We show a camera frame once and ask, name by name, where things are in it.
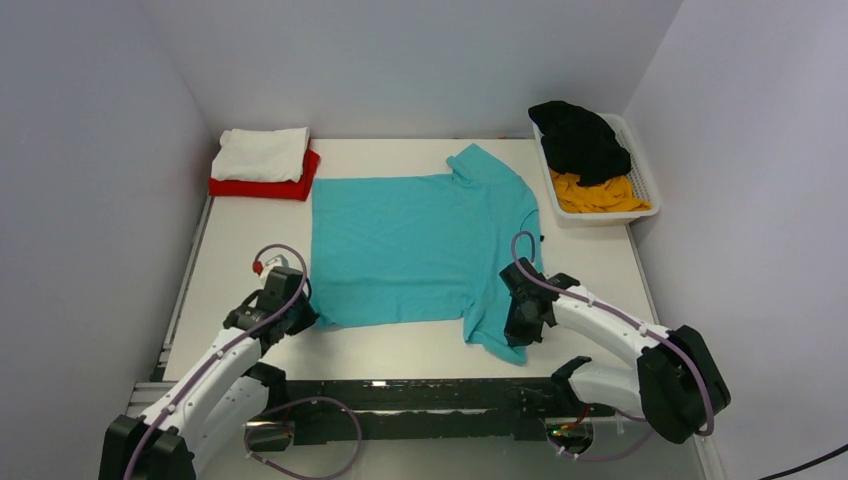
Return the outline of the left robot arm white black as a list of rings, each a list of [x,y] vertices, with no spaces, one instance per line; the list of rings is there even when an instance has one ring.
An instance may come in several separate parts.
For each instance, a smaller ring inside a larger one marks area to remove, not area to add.
[[[286,336],[311,327],[303,272],[265,270],[262,289],[232,310],[190,372],[135,416],[108,426],[101,479],[195,479],[227,439],[258,416],[279,417],[290,395],[285,372],[263,356]]]

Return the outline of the teal t shirt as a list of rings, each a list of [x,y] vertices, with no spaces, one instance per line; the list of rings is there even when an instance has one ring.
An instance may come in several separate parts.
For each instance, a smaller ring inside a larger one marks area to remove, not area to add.
[[[311,301],[324,328],[460,320],[462,339],[514,364],[501,271],[532,255],[536,196],[476,144],[442,174],[319,179],[312,191]]]

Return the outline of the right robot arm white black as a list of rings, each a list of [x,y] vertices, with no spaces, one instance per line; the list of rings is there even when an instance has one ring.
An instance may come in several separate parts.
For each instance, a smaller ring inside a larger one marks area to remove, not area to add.
[[[544,277],[525,257],[505,267],[500,278],[511,299],[504,328],[509,345],[539,343],[543,328],[564,327],[623,363],[610,367],[577,356],[559,367],[550,392],[560,413],[604,405],[646,421],[662,438],[680,444],[707,435],[730,404],[728,386],[697,330],[645,322],[569,275]]]

